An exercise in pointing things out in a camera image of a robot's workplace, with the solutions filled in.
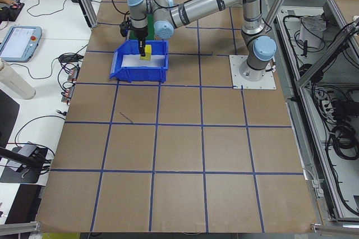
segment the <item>blue tape line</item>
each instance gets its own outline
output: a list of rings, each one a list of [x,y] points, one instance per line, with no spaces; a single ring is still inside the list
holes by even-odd
[[[105,150],[104,150],[103,157],[102,157],[101,170],[103,170],[104,166],[105,166],[108,143],[109,143],[109,138],[110,138],[111,128],[112,128],[112,120],[113,120],[113,116],[114,116],[114,110],[115,110],[115,107],[116,107],[118,89],[119,89],[119,85],[117,83],[116,92],[114,94],[114,99],[113,99],[113,104],[112,104],[112,112],[111,112],[110,123],[109,123],[109,126],[108,126],[108,133],[107,133],[107,139],[106,139],[106,144],[105,144]],[[103,172],[100,172],[100,179],[99,179],[99,185],[98,185],[98,188],[97,188],[97,194],[96,194],[96,200],[95,200],[95,206],[94,206],[94,212],[93,212],[90,232],[93,231],[95,220],[96,220],[97,205],[98,205],[98,201],[99,201],[99,198],[100,198],[100,189],[101,189],[101,184],[102,184],[102,175],[103,175]]]
[[[263,222],[263,215],[262,215],[262,210],[261,210],[260,200],[259,200],[259,192],[258,192],[257,178],[256,178],[256,174],[255,174],[255,167],[254,167],[254,160],[253,160],[253,152],[252,152],[252,145],[251,145],[251,138],[250,138],[250,133],[249,133],[249,127],[248,127],[247,109],[246,109],[245,96],[244,96],[244,93],[243,93],[243,86],[242,86],[242,88],[241,88],[241,97],[242,97],[243,112],[244,112],[244,115],[245,115],[245,122],[246,122],[248,148],[249,148],[250,157],[251,157],[252,170],[253,170],[253,173],[254,173],[254,174],[253,174],[254,188],[255,188],[255,191],[256,191],[256,198],[257,198],[257,205],[258,205],[260,225],[261,225],[262,233],[264,233],[264,232],[265,232],[265,230],[264,230],[264,222]]]
[[[200,171],[155,171],[155,173],[164,173],[164,174],[204,174]]]
[[[52,172],[92,172],[92,173],[161,173],[161,174],[236,174],[257,176],[303,176],[300,172],[226,172],[226,171],[152,171],[152,170],[116,170],[116,169],[63,169],[54,168]]]
[[[207,205],[207,184],[206,184],[206,161],[205,161],[205,150],[204,150],[204,121],[203,121],[203,99],[202,99],[202,72],[201,72],[201,45],[200,45],[200,30],[199,22],[197,24],[197,40],[198,40],[198,65],[199,65],[199,81],[200,81],[200,111],[201,111],[201,141],[202,141],[202,166],[203,166],[203,193],[204,193],[204,216],[206,232],[209,232],[208,225],[208,205]]]
[[[95,225],[96,212],[97,212],[97,206],[98,206],[98,202],[99,202],[101,183],[102,183],[102,175],[103,175],[103,173],[100,173],[99,184],[98,184],[97,192],[96,192],[96,200],[95,200],[95,205],[94,205],[94,212],[93,212],[93,216],[92,216],[90,232],[93,231],[94,225]]]
[[[155,138],[153,146],[153,160],[152,160],[152,178],[151,178],[151,197],[150,197],[150,218],[148,230],[152,231],[152,213],[153,213],[153,195],[154,195],[154,180],[155,180],[155,166],[156,166],[156,150],[157,150],[157,135],[158,135],[158,118],[159,118],[159,107],[161,99],[161,86],[158,87],[157,93],[157,110],[156,110],[156,125],[155,125]]]
[[[99,124],[108,125],[110,122],[93,122],[93,121],[65,121],[65,124]],[[137,125],[137,126],[156,126],[156,123],[131,123],[131,122],[112,122],[112,125]],[[175,124],[175,123],[158,123],[158,126],[173,127],[205,127],[205,128],[292,128],[292,126],[267,126],[267,125],[220,125],[220,124]]]

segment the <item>yellow block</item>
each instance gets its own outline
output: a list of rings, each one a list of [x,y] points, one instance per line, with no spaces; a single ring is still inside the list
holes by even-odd
[[[151,55],[152,55],[152,46],[150,44],[147,44],[145,46],[145,56],[140,56],[140,60],[142,61],[150,61],[151,60]]]

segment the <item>floor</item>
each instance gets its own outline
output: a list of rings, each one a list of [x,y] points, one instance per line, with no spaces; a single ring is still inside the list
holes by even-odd
[[[309,232],[316,219],[277,76],[277,90],[232,89],[228,55],[247,53],[242,9],[177,29],[163,84],[109,80],[124,41],[109,24],[122,16],[103,0],[98,19],[37,217],[43,230]]]

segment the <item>wire bundle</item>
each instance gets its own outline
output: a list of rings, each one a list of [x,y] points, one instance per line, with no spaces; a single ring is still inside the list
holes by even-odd
[[[347,121],[335,121],[332,117],[328,116],[328,112],[323,104],[331,103],[339,95],[346,101],[353,101],[350,94],[358,90],[357,88],[348,89],[344,92],[341,88],[336,86],[320,86],[317,87],[315,83],[311,86],[311,97],[314,102],[315,108],[322,120],[325,128],[325,154],[328,159],[330,170],[333,174],[337,192],[343,205],[353,214],[359,216],[359,212],[349,206],[347,200],[343,197],[340,189],[340,182],[338,174],[335,170],[329,152],[333,149],[337,156],[345,160],[357,160],[359,158],[359,142],[355,137],[354,128]]]

